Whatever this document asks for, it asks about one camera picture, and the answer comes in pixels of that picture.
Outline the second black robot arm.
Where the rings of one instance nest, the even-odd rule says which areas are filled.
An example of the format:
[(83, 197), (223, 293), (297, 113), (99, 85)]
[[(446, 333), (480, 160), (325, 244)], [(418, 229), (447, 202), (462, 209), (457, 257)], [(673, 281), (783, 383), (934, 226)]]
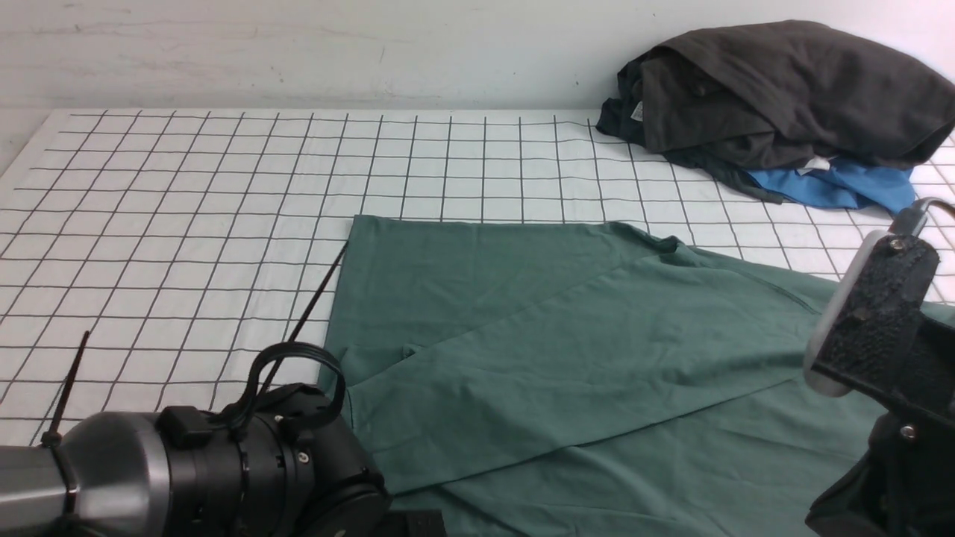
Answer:
[(924, 314), (833, 323), (813, 373), (884, 408), (862, 459), (812, 503), (819, 536), (953, 534), (953, 329)]

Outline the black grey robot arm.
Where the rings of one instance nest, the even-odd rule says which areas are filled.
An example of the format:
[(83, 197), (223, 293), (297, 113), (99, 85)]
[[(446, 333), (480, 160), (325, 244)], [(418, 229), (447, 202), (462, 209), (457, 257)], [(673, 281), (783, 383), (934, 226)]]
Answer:
[(259, 399), (242, 441), (174, 445), (159, 412), (99, 412), (52, 447), (2, 448), (4, 536), (446, 536), (438, 509), (398, 511), (315, 386)]

